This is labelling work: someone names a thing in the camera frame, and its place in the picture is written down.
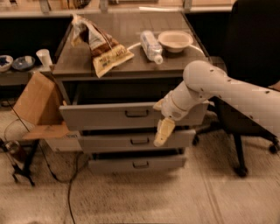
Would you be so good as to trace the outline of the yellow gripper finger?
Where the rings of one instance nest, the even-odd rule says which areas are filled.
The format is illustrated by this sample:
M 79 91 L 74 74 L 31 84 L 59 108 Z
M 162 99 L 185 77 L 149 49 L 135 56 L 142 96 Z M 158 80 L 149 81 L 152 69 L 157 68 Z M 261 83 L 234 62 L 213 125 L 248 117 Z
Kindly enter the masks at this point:
M 154 104 L 154 106 L 153 106 L 153 108 L 155 109 L 155 110 L 157 110 L 157 111 L 160 111 L 161 110 L 161 108 L 162 108 L 162 103 L 163 103 L 163 99 L 160 99 L 159 101 L 157 101 L 155 104 Z
M 163 146 L 172 134 L 174 129 L 175 122 L 172 119 L 166 117 L 163 120 L 159 120 L 157 124 L 157 133 L 153 142 L 154 145 L 156 147 Z

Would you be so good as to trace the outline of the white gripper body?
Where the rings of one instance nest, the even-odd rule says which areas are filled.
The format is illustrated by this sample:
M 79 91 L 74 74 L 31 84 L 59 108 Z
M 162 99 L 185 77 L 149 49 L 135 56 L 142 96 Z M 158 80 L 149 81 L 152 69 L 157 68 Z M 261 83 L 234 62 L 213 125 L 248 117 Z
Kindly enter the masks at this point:
M 186 112 L 178 108 L 174 103 L 172 91 L 160 100 L 160 110 L 165 118 L 172 119 L 173 121 L 180 121 L 186 116 Z

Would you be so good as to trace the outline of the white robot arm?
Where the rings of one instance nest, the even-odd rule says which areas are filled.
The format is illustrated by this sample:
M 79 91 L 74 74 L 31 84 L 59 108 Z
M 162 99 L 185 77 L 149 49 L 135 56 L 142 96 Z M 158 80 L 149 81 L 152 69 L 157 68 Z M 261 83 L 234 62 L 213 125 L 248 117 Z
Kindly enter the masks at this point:
M 157 124 L 154 145 L 163 146 L 175 128 L 196 105 L 217 97 L 280 137 L 280 92 L 235 80 L 208 62 L 195 60 L 183 72 L 183 81 L 154 105 L 164 116 Z

